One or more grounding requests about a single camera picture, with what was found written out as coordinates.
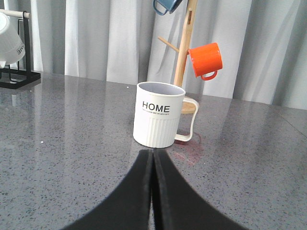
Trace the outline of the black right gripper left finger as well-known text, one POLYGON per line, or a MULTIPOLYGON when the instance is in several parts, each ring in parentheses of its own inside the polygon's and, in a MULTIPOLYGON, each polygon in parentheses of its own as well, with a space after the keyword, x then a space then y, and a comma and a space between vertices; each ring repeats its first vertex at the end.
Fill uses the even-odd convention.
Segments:
POLYGON ((128 174, 109 196, 66 230, 146 230, 151 207, 153 153, 140 150, 128 174))

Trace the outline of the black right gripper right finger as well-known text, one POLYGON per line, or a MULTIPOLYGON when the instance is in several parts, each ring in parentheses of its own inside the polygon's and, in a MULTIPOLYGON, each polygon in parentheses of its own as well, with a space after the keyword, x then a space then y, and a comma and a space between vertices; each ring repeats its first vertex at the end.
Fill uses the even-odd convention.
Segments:
POLYGON ((164 149, 153 151, 153 213, 157 230, 244 230, 200 197, 164 149))

